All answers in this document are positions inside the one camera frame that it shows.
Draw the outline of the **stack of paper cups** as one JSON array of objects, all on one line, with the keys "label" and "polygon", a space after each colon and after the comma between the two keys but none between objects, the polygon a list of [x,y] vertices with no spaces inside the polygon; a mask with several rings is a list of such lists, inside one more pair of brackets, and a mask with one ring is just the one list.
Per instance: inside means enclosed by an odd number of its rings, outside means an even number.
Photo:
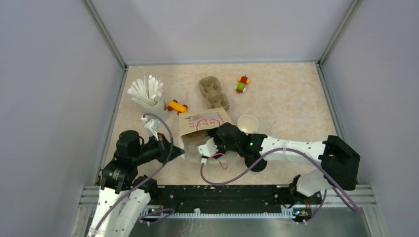
[{"label": "stack of paper cups", "polygon": [[259,123],[254,116],[243,115],[237,120],[237,127],[246,134],[253,134],[257,132]]}]

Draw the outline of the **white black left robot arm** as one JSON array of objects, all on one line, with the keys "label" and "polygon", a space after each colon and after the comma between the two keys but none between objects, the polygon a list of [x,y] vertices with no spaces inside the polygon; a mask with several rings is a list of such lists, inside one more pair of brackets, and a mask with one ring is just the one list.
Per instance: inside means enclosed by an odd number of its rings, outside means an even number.
[{"label": "white black left robot arm", "polygon": [[113,159],[102,170],[97,207],[87,236],[129,236],[144,207],[155,203],[159,196],[157,181],[138,176],[138,166],[153,160],[171,161],[184,152],[171,146],[162,133],[145,142],[137,131],[122,132]]}]

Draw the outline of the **black cup lid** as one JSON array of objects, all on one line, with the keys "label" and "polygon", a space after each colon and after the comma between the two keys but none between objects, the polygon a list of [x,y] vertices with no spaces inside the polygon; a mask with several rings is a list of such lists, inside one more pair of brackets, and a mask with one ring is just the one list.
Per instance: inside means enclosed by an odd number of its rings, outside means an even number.
[{"label": "black cup lid", "polygon": [[259,161],[252,169],[252,172],[261,172],[263,171],[265,168],[267,167],[267,161],[265,161],[264,159],[262,159],[261,161]]}]

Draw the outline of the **kraft pink paper bag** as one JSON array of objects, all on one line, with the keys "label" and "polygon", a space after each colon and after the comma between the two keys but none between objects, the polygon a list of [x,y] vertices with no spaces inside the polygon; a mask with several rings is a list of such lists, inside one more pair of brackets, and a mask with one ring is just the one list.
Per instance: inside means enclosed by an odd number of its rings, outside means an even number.
[{"label": "kraft pink paper bag", "polygon": [[[227,122],[233,124],[233,121],[223,108],[180,114],[179,144],[185,151],[182,157],[188,162],[200,163],[201,157],[197,152],[197,146],[205,144],[210,139],[207,136],[209,129],[220,127]],[[226,154],[217,153],[207,160],[207,164],[225,163],[227,159],[234,156],[232,152],[226,152]]]}]

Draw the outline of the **brown cardboard cup carrier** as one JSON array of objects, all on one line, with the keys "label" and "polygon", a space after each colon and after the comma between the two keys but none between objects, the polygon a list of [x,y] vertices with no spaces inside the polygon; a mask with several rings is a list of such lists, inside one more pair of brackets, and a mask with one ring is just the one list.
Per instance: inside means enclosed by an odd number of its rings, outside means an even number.
[{"label": "brown cardboard cup carrier", "polygon": [[198,87],[205,98],[208,109],[223,108],[225,111],[229,109],[229,100],[226,94],[222,92],[221,84],[217,77],[208,76],[202,78],[198,82]]}]

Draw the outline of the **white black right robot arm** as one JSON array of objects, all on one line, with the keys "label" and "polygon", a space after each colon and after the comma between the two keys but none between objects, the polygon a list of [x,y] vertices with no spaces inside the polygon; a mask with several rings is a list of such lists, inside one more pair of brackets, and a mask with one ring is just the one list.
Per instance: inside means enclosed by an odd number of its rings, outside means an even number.
[{"label": "white black right robot arm", "polygon": [[330,135],[318,142],[290,141],[266,134],[246,134],[231,123],[210,129],[205,135],[209,139],[197,147],[202,159],[218,159],[233,152],[244,159],[245,172],[261,172],[270,161],[315,167],[307,174],[297,175],[290,184],[290,198],[295,203],[304,203],[321,190],[356,188],[360,155],[338,136]]}]

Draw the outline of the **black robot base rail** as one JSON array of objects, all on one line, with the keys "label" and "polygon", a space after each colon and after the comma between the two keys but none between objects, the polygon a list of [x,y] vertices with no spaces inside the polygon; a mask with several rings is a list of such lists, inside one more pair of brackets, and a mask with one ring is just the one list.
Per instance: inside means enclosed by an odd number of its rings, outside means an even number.
[{"label": "black robot base rail", "polygon": [[151,195],[150,205],[180,205],[204,201],[253,201],[263,205],[313,204],[321,203],[320,192],[310,197],[290,194],[287,185],[160,185]]}]

